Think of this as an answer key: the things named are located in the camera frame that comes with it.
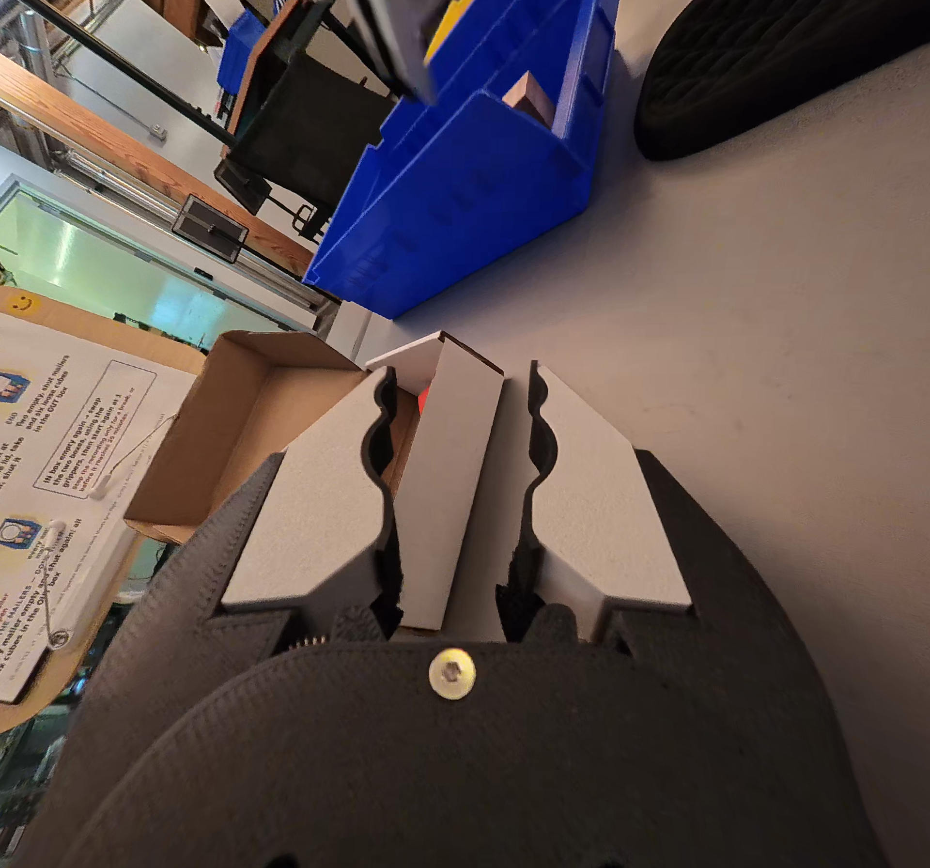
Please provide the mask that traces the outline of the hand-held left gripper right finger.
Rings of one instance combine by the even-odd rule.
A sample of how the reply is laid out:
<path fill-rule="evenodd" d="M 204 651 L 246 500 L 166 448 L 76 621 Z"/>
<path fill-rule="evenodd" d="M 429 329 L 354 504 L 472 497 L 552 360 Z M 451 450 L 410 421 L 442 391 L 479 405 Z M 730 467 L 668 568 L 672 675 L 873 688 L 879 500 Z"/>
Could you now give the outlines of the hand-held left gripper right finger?
<path fill-rule="evenodd" d="M 517 545 L 496 608 L 506 641 L 543 606 L 567 606 L 601 640 L 621 608 L 685 613 L 693 598 L 634 445 L 538 360 L 529 370 L 529 458 Z"/>

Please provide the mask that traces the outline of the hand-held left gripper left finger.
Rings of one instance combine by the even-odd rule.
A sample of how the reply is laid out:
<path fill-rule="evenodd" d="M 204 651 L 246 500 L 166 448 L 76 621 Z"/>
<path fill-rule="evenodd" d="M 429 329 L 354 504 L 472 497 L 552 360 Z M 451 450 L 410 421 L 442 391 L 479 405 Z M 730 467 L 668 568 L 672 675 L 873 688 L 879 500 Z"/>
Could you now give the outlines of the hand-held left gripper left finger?
<path fill-rule="evenodd" d="M 222 504 L 244 518 L 219 605 L 225 614 L 289 610 L 311 637 L 345 610 L 393 636 L 403 582 L 391 495 L 396 373 L 382 366 Z"/>

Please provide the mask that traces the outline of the white cardboard box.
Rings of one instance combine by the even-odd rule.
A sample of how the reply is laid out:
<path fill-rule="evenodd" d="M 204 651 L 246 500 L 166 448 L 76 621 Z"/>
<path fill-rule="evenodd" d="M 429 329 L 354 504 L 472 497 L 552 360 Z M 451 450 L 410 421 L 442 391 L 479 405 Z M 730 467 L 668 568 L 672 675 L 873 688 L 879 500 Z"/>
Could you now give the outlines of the white cardboard box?
<path fill-rule="evenodd" d="M 303 332 L 219 337 L 125 513 L 182 544 L 258 470 L 366 376 L 397 381 L 391 495 L 403 573 L 400 624 L 437 632 L 447 611 L 503 371 L 445 331 L 363 367 Z"/>

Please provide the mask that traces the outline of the blue plastic bin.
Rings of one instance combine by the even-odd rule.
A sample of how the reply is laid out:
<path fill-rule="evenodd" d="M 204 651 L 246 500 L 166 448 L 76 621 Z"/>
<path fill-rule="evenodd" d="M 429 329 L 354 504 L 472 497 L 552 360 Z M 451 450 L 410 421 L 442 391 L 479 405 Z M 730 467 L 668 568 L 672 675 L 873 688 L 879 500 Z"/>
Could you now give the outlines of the blue plastic bin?
<path fill-rule="evenodd" d="M 395 318 L 586 210 L 620 0 L 474 0 L 368 146 L 303 284 Z M 502 97 L 525 72 L 552 130 Z"/>

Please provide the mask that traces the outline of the black metal rack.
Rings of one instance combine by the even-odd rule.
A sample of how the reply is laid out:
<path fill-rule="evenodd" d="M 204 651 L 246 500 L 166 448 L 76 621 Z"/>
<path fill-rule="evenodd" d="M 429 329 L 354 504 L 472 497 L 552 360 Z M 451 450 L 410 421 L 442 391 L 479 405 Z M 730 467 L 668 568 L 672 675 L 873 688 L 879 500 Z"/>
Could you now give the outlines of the black metal rack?
<path fill-rule="evenodd" d="M 334 39 L 362 65 L 350 79 L 316 60 L 318 35 Z M 248 212 L 271 201 L 289 212 L 296 234 L 319 237 L 368 146 L 395 105 L 355 35 L 331 5 L 288 0 L 240 58 L 242 77 L 228 125 L 233 142 L 215 166 L 217 182 Z"/>

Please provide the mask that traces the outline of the small blue bin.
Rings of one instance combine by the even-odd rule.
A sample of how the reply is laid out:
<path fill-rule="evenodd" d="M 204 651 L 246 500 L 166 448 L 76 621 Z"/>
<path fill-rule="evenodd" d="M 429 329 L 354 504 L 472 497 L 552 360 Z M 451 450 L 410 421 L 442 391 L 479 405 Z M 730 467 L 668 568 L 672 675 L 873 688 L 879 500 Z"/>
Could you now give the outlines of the small blue bin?
<path fill-rule="evenodd" d="M 239 94 L 251 53 L 264 30 L 265 25 L 250 10 L 244 10 L 232 23 L 217 69 L 217 83 L 225 93 Z"/>

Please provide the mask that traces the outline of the pale wooden cube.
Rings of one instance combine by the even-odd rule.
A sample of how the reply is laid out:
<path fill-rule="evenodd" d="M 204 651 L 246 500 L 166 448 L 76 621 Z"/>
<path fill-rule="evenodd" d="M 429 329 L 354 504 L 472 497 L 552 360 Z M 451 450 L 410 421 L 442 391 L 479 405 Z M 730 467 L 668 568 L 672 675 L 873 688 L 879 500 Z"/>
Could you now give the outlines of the pale wooden cube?
<path fill-rule="evenodd" d="M 503 95 L 502 102 L 516 112 L 552 130 L 556 108 L 531 72 L 525 72 Z"/>

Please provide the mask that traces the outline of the white instruction board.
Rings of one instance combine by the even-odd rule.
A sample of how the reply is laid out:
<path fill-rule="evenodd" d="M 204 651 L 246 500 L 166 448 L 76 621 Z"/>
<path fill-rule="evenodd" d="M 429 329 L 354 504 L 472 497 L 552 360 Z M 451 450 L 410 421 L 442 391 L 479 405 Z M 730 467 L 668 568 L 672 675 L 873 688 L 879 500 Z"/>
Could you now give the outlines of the white instruction board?
<path fill-rule="evenodd" d="M 1 351 L 1 699 L 14 703 L 89 617 L 195 376 L 4 315 Z"/>

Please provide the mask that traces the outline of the black framed device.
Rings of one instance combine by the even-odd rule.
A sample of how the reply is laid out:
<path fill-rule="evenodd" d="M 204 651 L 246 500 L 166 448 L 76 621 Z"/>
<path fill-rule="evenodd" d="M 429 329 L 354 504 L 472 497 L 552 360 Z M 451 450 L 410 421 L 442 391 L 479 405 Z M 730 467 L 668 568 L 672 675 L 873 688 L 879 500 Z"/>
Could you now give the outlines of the black framed device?
<path fill-rule="evenodd" d="M 229 265 L 238 260 L 249 234 L 247 227 L 194 195 L 184 201 L 170 230 Z"/>

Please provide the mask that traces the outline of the black pole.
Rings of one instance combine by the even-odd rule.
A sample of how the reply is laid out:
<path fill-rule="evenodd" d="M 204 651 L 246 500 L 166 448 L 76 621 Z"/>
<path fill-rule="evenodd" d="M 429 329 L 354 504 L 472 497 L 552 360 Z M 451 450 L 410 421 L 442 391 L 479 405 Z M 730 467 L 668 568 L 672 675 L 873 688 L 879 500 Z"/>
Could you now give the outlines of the black pole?
<path fill-rule="evenodd" d="M 183 118 L 191 121 L 198 128 L 206 131 L 224 146 L 231 148 L 237 144 L 235 136 L 222 125 L 207 116 L 198 107 L 193 106 L 179 95 L 169 90 L 163 84 L 149 76 L 132 62 L 125 60 L 116 50 L 91 35 L 83 27 L 76 24 L 70 17 L 59 12 L 47 0 L 16 0 L 25 7 L 29 13 L 35 14 L 45 22 L 61 30 L 67 37 L 76 41 L 80 46 L 90 50 L 101 60 L 110 64 L 125 77 L 155 95 L 161 102 L 178 112 Z"/>

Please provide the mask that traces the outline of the wooden beam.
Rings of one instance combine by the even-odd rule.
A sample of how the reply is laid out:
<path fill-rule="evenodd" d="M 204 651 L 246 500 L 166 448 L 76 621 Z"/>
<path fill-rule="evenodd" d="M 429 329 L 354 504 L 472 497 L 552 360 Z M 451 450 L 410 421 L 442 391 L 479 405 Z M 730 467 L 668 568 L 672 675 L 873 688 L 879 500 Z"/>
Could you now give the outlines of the wooden beam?
<path fill-rule="evenodd" d="M 306 246 L 6 57 L 1 58 L 1 104 L 52 137 L 100 158 L 169 200 L 178 204 L 189 196 L 203 200 L 248 230 L 250 250 L 299 279 L 306 273 L 311 261 Z"/>

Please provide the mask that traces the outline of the glass sliding door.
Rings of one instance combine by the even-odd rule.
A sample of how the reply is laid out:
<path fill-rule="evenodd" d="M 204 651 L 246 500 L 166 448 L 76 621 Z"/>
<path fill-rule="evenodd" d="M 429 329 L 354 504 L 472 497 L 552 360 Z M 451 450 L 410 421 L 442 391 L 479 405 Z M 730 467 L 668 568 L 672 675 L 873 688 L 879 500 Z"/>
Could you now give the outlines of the glass sliding door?
<path fill-rule="evenodd" d="M 1 265 L 2 286 L 203 352 L 231 330 L 299 330 L 13 178 L 2 184 Z"/>

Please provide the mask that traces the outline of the black cushion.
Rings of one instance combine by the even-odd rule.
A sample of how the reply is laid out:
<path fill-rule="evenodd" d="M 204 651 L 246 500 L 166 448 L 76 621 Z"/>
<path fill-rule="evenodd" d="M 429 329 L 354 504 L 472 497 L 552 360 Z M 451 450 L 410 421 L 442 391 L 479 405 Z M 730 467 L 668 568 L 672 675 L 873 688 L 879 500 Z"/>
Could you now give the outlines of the black cushion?
<path fill-rule="evenodd" d="M 637 147 L 695 155 L 928 40 L 929 0 L 692 0 L 645 71 Z"/>

